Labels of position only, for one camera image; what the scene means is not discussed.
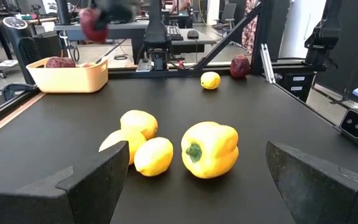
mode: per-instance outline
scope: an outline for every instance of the person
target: person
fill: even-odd
[[[171,13],[177,13],[180,11],[187,11],[188,8],[191,6],[191,0],[173,0],[173,5],[171,8]],[[178,20],[178,27],[181,29],[190,29],[193,28],[193,18],[191,15],[186,19],[179,19]]]

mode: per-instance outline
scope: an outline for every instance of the computer keyboard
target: computer keyboard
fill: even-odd
[[[177,26],[165,26],[167,28],[168,36],[171,40],[183,40],[182,35],[180,34],[179,27]]]

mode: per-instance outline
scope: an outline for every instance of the wall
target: wall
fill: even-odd
[[[267,36],[267,47],[271,59],[277,58],[280,52],[280,46],[289,10],[290,0],[274,1],[272,19]]]
[[[280,47],[280,58],[305,58],[305,41],[321,20],[326,0],[292,0]]]

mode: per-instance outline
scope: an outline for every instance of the black table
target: black table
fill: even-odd
[[[98,153],[128,110],[158,120],[171,140],[169,170],[143,177],[133,166],[112,223],[293,223],[265,161],[268,141],[358,172],[358,148],[299,100],[261,77],[222,77],[217,91],[199,78],[111,80],[90,95],[45,95],[0,129],[0,190],[14,191]],[[181,161],[185,131],[201,121],[237,129],[239,158],[226,175],[201,180]]]

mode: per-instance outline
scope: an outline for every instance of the red object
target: red object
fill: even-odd
[[[94,30],[93,25],[98,19],[99,11],[86,8],[80,13],[80,24],[82,32],[88,40],[93,42],[104,42],[108,37],[107,26],[102,30]]]
[[[231,60],[230,74],[233,78],[245,78],[249,74],[250,64],[245,55],[237,55]]]
[[[179,63],[178,67],[179,67],[180,69],[184,69],[185,65],[183,64],[183,61],[182,61],[182,60],[179,60],[178,63]]]
[[[45,68],[75,68],[75,62],[71,58],[51,57]]]

